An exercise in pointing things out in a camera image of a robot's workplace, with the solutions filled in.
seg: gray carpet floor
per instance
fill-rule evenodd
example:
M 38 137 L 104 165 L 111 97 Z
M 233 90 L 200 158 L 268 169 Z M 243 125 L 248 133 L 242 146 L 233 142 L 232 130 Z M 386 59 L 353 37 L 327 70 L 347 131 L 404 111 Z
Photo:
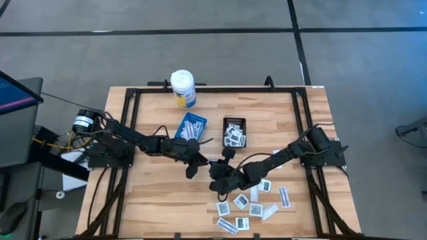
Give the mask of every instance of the gray carpet floor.
M 427 2 L 294 0 L 303 28 L 427 26 Z M 11 0 L 0 32 L 292 27 L 284 0 Z M 350 148 L 348 174 L 365 234 L 425 239 L 427 150 L 394 129 L 427 113 L 427 32 L 302 33 L 310 79 L 324 85 L 338 136 Z M 190 70 L 208 85 L 302 85 L 293 33 L 0 37 L 0 69 L 44 78 L 43 91 L 103 108 L 108 89 Z M 37 123 L 69 130 L 78 107 L 45 97 Z M 417 144 L 417 135 L 408 139 Z M 61 186 L 47 171 L 45 188 Z M 57 201 L 46 193 L 41 233 L 74 234 L 84 191 Z M 59 224 L 58 219 L 66 219 Z

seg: wooden tabletop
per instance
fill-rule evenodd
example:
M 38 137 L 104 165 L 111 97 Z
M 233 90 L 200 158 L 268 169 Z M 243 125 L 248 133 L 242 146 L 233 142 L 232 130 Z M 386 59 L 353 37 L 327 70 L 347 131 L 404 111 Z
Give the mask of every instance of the wooden tabletop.
M 127 87 L 112 87 L 105 110 L 120 120 Z M 308 101 L 314 123 L 331 123 L 332 115 L 324 88 L 307 87 Z M 300 110 L 305 122 L 302 100 Z M 127 126 L 131 119 L 133 103 L 129 106 Z M 271 153 L 283 149 L 298 137 L 296 118 L 289 93 L 198 93 L 197 105 L 190 110 L 207 119 L 207 127 L 200 141 L 213 138 L 201 146 L 200 152 L 207 158 L 221 158 L 223 117 L 244 117 L 247 123 L 247 147 L 238 149 L 233 167 L 252 153 Z M 150 135 L 160 125 L 166 125 L 169 134 L 175 135 L 187 111 L 176 107 L 171 93 L 143 93 L 139 103 L 136 130 Z M 336 137 L 334 126 L 322 127 L 329 138 Z M 265 159 L 257 156 L 251 161 Z M 294 159 L 282 169 L 274 169 L 266 179 L 272 181 L 272 192 L 260 192 L 259 203 L 268 207 L 277 203 L 279 211 L 266 221 L 250 217 L 250 230 L 239 231 L 236 236 L 216 225 L 217 194 L 209 190 L 209 167 L 200 167 L 193 179 L 185 178 L 185 168 L 165 157 L 149 157 L 136 151 L 133 167 L 129 170 L 119 237 L 313 237 L 316 236 L 308 184 L 299 159 Z M 92 170 L 87 183 L 76 233 L 87 228 L 87 214 L 96 182 L 102 169 Z M 335 210 L 355 231 L 360 231 L 347 177 L 336 167 L 324 167 L 329 198 Z M 109 170 L 104 175 L 93 206 L 91 220 L 103 207 L 109 180 Z M 278 187 L 287 187 L 290 208 L 282 208 Z M 236 217 L 249 217 L 249 207 L 240 211 L 232 202 L 240 193 L 250 196 L 249 190 L 236 190 L 229 194 L 232 213 L 223 218 L 235 223 Z M 319 202 L 322 226 L 328 231 L 324 208 Z M 112 232 L 115 206 L 111 210 L 107 233 Z

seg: computer screen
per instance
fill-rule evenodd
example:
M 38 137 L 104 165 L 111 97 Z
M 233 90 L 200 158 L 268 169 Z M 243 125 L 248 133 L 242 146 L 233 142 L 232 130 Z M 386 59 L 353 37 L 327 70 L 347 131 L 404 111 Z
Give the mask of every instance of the computer screen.
M 9 76 L 0 75 L 0 115 L 36 105 L 40 99 Z

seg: plastic jar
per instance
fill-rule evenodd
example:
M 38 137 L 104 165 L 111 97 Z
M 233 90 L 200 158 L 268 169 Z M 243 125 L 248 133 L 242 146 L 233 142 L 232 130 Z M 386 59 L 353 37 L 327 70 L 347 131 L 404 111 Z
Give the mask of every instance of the plastic jar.
M 171 85 L 178 107 L 191 109 L 195 106 L 195 88 L 193 75 L 187 70 L 178 70 L 171 75 Z

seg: small black tray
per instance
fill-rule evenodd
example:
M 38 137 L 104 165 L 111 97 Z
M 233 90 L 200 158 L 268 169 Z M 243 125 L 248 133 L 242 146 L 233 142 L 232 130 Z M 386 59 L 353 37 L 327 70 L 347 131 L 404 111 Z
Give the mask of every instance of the small black tray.
M 226 146 L 226 143 L 224 142 L 224 137 L 227 134 L 226 130 L 227 130 L 227 126 L 229 124 L 239 125 L 240 129 L 243 130 L 242 135 L 246 136 L 245 145 L 243 147 Z M 244 118 L 238 118 L 238 117 L 224 117 L 224 123 L 223 123 L 223 126 L 222 126 L 222 146 L 223 147 L 228 147 L 228 148 L 244 148 L 244 147 L 246 147 L 246 143 L 247 142 L 248 142 L 248 136 L 246 135 L 246 119 L 244 119 Z

